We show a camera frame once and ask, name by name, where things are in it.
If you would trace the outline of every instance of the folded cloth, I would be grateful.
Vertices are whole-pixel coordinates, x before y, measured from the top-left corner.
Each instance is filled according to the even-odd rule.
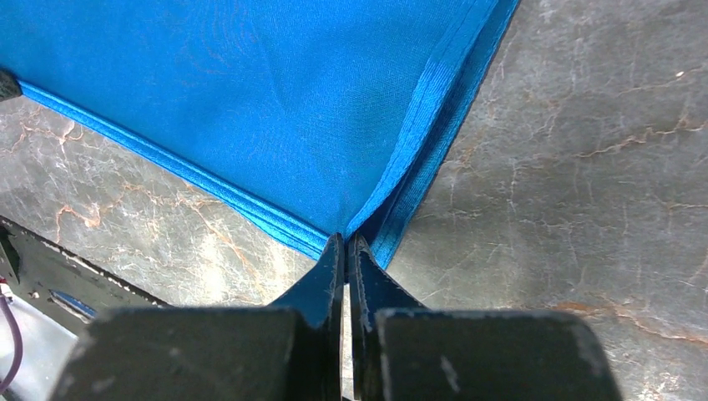
[[[308,256],[386,266],[517,0],[5,0],[0,69]]]

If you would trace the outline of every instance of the blue cloth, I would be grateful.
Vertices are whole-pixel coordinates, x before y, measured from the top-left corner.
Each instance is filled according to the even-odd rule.
[[[5,0],[31,99],[317,257],[388,264],[517,0]]]

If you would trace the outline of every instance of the gray marble surface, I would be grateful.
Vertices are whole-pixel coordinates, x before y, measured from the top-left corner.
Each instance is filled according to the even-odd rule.
[[[430,307],[578,313],[626,399],[708,399],[705,21],[523,0],[389,272]],[[311,265],[24,98],[0,104],[0,172],[0,215],[168,302],[263,304]]]

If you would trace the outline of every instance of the black object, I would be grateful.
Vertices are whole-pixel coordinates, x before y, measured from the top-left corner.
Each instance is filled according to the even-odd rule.
[[[0,276],[14,294],[71,332],[95,311],[166,303],[71,251],[0,216]]]
[[[0,102],[22,96],[18,81],[10,73],[0,69]]]
[[[595,335],[560,312],[434,312],[367,242],[330,238],[270,306],[124,309],[79,340],[56,400],[339,400],[341,297],[351,288],[364,400],[620,400]]]

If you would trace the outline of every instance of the cable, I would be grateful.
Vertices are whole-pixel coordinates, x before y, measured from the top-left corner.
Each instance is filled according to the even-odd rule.
[[[4,282],[4,278],[0,277],[0,284]],[[15,379],[15,375],[18,374],[20,369],[20,364],[22,363],[23,356],[23,344],[22,344],[22,334],[20,333],[20,327],[18,326],[18,321],[15,320],[13,311],[10,310],[9,299],[5,294],[0,295],[0,309],[3,310],[5,318],[8,320],[10,325],[10,332],[13,334],[13,341],[15,342],[15,354],[13,356],[13,364],[10,366],[8,375],[0,382],[0,395],[5,393],[5,390],[10,387],[10,383]]]

